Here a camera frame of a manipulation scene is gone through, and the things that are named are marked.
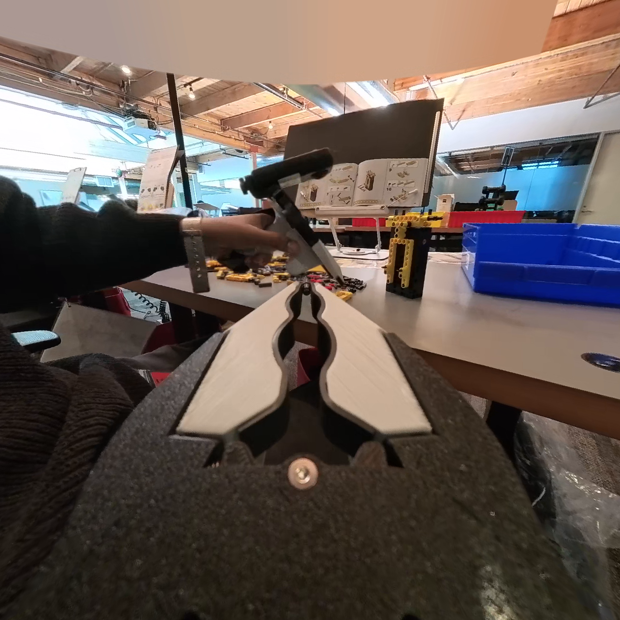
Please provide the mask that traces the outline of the heap of assorted yellow parts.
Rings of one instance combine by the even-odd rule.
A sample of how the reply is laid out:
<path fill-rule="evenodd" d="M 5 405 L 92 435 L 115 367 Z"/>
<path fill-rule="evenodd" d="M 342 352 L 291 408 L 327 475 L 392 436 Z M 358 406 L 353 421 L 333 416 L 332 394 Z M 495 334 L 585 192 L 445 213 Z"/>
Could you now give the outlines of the heap of assorted yellow parts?
<path fill-rule="evenodd" d="M 234 272 L 215 259 L 207 259 L 205 264 L 208 272 L 215 273 L 217 279 L 227 282 L 248 283 L 258 288 L 268 288 L 280 283 L 289 285 L 293 282 L 293 277 L 286 270 L 285 261 L 281 258 L 274 257 L 262 267 L 247 268 L 241 272 Z"/>

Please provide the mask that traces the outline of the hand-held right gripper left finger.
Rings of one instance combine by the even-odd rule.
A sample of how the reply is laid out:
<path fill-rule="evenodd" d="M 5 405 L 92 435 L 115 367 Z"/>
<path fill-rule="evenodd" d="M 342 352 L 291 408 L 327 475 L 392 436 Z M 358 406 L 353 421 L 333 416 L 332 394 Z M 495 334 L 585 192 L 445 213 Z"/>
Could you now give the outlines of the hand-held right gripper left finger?
<path fill-rule="evenodd" d="M 289 284 L 227 330 L 182 414 L 178 435 L 230 439 L 283 404 L 284 358 L 296 342 L 303 297 L 303 284 Z"/>

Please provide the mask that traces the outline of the clear plastic package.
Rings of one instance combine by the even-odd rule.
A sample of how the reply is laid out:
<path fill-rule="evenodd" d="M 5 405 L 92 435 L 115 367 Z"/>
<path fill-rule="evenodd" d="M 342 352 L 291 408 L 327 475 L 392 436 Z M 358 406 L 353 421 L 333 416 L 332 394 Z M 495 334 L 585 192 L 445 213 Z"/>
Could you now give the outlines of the clear plastic package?
<path fill-rule="evenodd" d="M 524 412 L 514 454 L 580 601 L 619 619 L 619 440 Z"/>

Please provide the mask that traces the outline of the blue plastic bin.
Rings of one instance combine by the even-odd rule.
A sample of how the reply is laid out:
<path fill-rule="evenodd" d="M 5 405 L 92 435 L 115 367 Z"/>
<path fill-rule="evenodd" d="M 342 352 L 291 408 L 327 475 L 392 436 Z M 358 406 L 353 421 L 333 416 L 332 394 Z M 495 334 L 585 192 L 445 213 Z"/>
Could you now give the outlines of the blue plastic bin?
<path fill-rule="evenodd" d="M 619 307 L 619 226 L 467 223 L 461 267 L 477 293 Z"/>

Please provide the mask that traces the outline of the person's left hand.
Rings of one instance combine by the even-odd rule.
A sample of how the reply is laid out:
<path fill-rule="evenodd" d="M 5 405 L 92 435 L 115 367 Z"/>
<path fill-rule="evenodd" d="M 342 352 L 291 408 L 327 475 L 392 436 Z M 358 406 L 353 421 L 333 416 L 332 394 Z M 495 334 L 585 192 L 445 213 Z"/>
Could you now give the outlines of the person's left hand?
<path fill-rule="evenodd" d="M 268 229 L 273 221 L 273 216 L 263 212 L 201 219 L 207 254 L 223 262 L 232 252 L 240 252 L 244 254 L 246 266 L 252 269 L 267 265 L 275 251 L 297 256 L 296 241 Z"/>

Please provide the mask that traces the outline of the person's left forearm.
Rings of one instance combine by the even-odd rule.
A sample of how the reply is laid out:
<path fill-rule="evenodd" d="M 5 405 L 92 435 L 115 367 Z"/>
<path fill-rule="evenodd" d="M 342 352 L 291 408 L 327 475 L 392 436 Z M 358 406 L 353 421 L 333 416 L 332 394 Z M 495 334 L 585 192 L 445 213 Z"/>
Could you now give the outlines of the person's left forearm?
<path fill-rule="evenodd" d="M 141 280 L 185 264 L 181 216 L 108 201 L 37 207 L 1 177 L 1 312 Z"/>

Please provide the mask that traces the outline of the silver watch band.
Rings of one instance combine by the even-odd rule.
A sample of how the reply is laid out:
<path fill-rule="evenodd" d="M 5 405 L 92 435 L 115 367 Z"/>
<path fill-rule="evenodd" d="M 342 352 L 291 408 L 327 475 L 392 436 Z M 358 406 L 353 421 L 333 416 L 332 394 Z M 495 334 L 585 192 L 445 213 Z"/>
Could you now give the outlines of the silver watch band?
<path fill-rule="evenodd" d="M 181 235 L 193 292 L 210 292 L 206 265 L 205 243 L 200 218 L 184 218 L 181 221 Z"/>

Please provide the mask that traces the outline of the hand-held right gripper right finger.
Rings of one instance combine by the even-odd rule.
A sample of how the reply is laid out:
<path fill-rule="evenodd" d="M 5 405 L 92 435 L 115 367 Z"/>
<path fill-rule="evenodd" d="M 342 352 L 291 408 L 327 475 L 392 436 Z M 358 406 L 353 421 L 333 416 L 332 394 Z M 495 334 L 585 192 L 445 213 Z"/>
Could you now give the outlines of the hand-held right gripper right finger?
<path fill-rule="evenodd" d="M 327 352 L 319 375 L 323 401 L 380 438 L 432 433 L 384 330 L 325 287 L 313 284 L 311 289 Z"/>

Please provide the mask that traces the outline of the pile of black red pins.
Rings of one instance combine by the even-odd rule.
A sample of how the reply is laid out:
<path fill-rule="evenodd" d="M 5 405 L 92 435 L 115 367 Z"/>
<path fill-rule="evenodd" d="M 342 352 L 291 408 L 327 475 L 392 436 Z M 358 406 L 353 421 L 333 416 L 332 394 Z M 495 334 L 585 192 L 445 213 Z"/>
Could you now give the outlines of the pile of black red pins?
<path fill-rule="evenodd" d="M 327 290 L 334 292 L 338 289 L 345 289 L 355 291 L 355 293 L 364 290 L 367 287 L 367 283 L 359 278 L 344 276 L 345 286 L 340 286 L 335 280 L 331 279 L 330 275 L 319 270 L 308 270 L 305 274 L 299 276 L 292 276 L 293 282 L 311 282 L 315 285 L 321 285 Z"/>

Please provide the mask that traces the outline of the black and yellow toy tower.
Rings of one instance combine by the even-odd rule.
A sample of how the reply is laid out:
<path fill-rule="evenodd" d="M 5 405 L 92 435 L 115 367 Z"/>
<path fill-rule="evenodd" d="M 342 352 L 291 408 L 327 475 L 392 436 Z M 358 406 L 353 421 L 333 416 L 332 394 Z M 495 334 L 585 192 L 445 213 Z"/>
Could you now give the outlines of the black and yellow toy tower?
<path fill-rule="evenodd" d="M 386 220 L 391 229 L 384 267 L 386 291 L 408 299 L 421 298 L 432 228 L 442 227 L 444 213 L 408 213 Z"/>

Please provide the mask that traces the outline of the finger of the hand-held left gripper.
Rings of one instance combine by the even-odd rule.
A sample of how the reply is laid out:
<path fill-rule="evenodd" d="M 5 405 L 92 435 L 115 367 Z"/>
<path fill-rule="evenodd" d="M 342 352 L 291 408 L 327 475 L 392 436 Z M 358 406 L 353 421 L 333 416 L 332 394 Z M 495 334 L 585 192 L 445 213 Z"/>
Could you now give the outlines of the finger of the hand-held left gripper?
<path fill-rule="evenodd" d="M 312 251 L 319 260 L 319 263 L 323 269 L 330 275 L 331 279 L 335 280 L 340 286 L 344 287 L 346 283 L 341 267 L 323 242 L 316 241 L 312 246 Z"/>
<path fill-rule="evenodd" d="M 306 244 L 288 244 L 286 269 L 290 275 L 299 276 L 308 270 L 320 266 L 320 258 L 311 246 Z"/>

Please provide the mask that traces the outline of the black metal pole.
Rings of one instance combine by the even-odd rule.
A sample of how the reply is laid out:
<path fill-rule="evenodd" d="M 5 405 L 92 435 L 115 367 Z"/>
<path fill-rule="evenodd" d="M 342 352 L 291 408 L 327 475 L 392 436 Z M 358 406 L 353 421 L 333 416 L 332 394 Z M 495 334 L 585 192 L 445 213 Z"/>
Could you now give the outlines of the black metal pole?
<path fill-rule="evenodd" d="M 182 120 L 181 120 L 181 108 L 179 106 L 179 101 L 178 101 L 178 96 L 177 96 L 175 75 L 173 73 L 167 73 L 166 79 L 167 79 L 167 89 L 169 93 L 171 115 L 172 115 L 172 120 L 173 120 L 173 125 L 174 125 L 174 131 L 175 131 L 175 139 L 176 139 L 177 148 L 180 154 L 179 162 L 180 162 L 181 179 L 182 179 L 182 185 L 183 185 L 183 198 L 184 198 L 186 208 L 192 212 L 193 201 L 192 201 L 192 196 L 191 196 L 189 173 L 187 170 L 187 159 L 185 156 L 185 143 L 184 143 L 184 138 L 183 138 Z"/>

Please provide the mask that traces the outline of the person's black knit sweater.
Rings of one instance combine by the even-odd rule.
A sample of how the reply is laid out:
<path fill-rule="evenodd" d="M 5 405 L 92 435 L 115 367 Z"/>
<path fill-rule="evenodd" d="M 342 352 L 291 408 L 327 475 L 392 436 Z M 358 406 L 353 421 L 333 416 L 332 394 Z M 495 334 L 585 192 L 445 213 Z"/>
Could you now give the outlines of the person's black knit sweater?
<path fill-rule="evenodd" d="M 1 328 L 1 616 L 60 537 L 101 452 L 152 391 L 128 364 L 45 364 Z"/>

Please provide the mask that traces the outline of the cardboard display board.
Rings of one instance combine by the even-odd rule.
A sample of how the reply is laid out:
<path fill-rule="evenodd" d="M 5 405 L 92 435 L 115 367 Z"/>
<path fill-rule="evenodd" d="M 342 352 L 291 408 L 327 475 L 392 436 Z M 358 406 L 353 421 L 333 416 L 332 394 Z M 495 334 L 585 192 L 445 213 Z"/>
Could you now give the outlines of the cardboard display board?
<path fill-rule="evenodd" d="M 176 146 L 151 151 L 146 160 L 138 193 L 137 212 L 163 212 L 172 208 L 171 175 L 179 159 Z"/>

